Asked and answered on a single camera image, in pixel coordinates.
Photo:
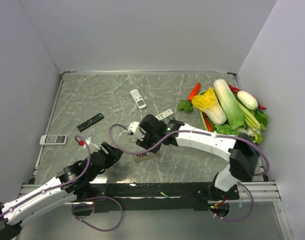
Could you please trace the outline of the green battery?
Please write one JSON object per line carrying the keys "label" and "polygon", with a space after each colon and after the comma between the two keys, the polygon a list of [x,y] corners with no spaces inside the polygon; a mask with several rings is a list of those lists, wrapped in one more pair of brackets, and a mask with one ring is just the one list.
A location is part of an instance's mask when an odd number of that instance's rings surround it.
{"label": "green battery", "polygon": [[161,191],[160,194],[161,194],[162,196],[164,196],[165,198],[170,199],[170,197],[169,197],[167,194],[165,194],[163,191]]}

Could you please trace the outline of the white remote with blue button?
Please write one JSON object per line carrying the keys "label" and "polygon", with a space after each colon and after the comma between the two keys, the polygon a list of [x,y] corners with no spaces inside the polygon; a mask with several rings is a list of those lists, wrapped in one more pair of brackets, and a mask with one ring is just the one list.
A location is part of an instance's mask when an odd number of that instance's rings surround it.
{"label": "white remote with blue button", "polygon": [[160,156],[160,153],[157,152],[157,153],[152,153],[152,152],[146,152],[146,153],[143,153],[143,154],[137,154],[133,157],[133,160],[135,163],[138,163],[138,162],[142,162],[144,160],[149,160],[149,159],[152,159],[152,158],[155,158],[155,157],[159,157]]}

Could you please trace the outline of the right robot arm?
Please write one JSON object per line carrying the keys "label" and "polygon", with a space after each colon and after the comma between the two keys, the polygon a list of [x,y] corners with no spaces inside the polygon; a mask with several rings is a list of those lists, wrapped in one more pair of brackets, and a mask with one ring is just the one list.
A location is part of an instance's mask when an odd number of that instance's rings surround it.
{"label": "right robot arm", "polygon": [[152,114],[130,123],[128,133],[135,136],[138,146],[154,154],[159,151],[161,141],[164,145],[190,147],[226,160],[227,166],[216,174],[210,188],[216,199],[224,198],[236,183],[251,182],[255,176],[259,153],[244,133],[220,135],[175,119],[164,122]]}

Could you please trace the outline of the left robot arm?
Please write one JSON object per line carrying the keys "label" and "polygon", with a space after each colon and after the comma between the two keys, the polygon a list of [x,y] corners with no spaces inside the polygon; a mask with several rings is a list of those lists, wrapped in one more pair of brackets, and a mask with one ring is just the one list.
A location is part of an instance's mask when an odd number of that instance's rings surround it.
{"label": "left robot arm", "polygon": [[10,202],[0,202],[0,240],[18,236],[24,226],[52,209],[73,201],[98,196],[91,182],[117,163],[123,152],[103,142],[96,150],[86,147],[87,157],[61,172],[39,188]]}

